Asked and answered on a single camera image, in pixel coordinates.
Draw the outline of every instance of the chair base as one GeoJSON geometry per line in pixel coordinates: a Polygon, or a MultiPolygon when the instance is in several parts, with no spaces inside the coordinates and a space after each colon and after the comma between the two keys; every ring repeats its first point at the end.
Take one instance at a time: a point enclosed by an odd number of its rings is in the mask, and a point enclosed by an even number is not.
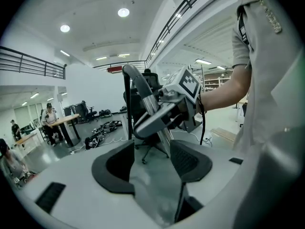
{"type": "Polygon", "coordinates": [[[149,151],[151,150],[152,147],[155,147],[155,148],[158,149],[160,152],[166,154],[166,158],[169,158],[169,156],[167,155],[167,153],[166,153],[164,150],[160,149],[159,147],[157,147],[157,146],[155,146],[155,145],[146,145],[146,144],[144,144],[144,143],[145,143],[145,141],[143,141],[143,142],[142,142],[141,144],[139,144],[139,145],[135,145],[135,146],[134,146],[135,149],[139,149],[139,147],[141,147],[141,146],[148,146],[148,149],[147,149],[145,155],[144,155],[143,158],[142,158],[142,164],[144,164],[144,165],[147,164],[147,160],[146,160],[145,158],[146,158],[146,156],[148,155],[148,153],[149,153],[149,151]]]}

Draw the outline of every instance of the black equipment pile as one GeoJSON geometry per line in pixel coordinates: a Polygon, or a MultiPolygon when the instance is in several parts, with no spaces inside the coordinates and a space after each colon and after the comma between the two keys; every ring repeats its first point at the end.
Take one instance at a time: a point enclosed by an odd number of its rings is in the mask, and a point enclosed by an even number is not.
{"type": "Polygon", "coordinates": [[[100,128],[95,128],[92,131],[92,136],[85,139],[86,149],[89,150],[98,147],[105,139],[105,135],[115,131],[119,126],[122,126],[122,122],[114,120],[102,124],[100,128]]]}

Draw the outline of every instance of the man in white shirt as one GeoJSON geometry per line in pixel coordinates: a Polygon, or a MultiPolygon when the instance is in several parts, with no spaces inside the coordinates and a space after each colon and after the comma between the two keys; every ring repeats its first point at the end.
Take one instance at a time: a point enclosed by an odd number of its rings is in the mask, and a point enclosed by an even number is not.
{"type": "Polygon", "coordinates": [[[57,120],[56,111],[52,108],[51,103],[47,103],[47,109],[43,110],[41,122],[43,128],[48,133],[49,140],[52,146],[55,146],[55,140],[53,139],[53,133],[58,133],[59,140],[62,141],[62,135],[57,125],[50,126],[57,120]]]}

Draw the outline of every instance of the person standing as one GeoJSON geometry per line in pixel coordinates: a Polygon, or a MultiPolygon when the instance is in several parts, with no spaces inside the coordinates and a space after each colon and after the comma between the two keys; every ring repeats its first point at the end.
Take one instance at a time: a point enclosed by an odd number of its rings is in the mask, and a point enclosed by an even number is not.
{"type": "Polygon", "coordinates": [[[48,133],[49,140],[50,140],[51,145],[53,147],[56,146],[55,140],[53,139],[53,133],[57,133],[58,134],[58,138],[59,138],[60,141],[63,140],[63,137],[61,135],[61,132],[60,132],[58,126],[56,126],[56,125],[55,126],[50,126],[56,120],[57,120],[57,116],[56,116],[55,109],[52,108],[52,104],[51,103],[47,103],[47,109],[45,109],[42,112],[41,122],[43,124],[43,128],[48,133]]]}
{"type": "Polygon", "coordinates": [[[11,120],[11,132],[14,136],[15,141],[18,141],[21,139],[21,133],[20,133],[20,128],[19,126],[15,123],[14,120],[11,120]]]}

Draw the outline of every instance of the metal pole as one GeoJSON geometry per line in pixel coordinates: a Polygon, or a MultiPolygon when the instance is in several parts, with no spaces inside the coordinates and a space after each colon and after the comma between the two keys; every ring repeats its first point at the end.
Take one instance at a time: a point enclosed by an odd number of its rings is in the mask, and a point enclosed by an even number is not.
{"type": "Polygon", "coordinates": [[[20,59],[19,72],[21,71],[21,62],[22,62],[22,58],[23,58],[23,55],[21,55],[21,59],[20,59]]]}

